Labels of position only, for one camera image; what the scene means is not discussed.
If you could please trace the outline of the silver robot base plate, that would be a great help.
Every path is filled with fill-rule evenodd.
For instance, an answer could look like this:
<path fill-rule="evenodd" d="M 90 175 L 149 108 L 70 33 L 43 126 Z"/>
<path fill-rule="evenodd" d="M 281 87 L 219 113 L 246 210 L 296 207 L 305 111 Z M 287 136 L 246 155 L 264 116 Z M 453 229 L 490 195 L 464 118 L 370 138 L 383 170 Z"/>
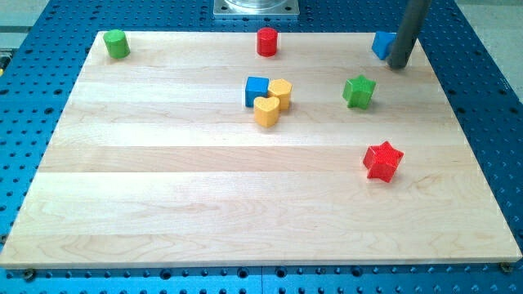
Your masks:
<path fill-rule="evenodd" d="M 232 16 L 298 16 L 298 0 L 214 0 L 213 14 Z"/>

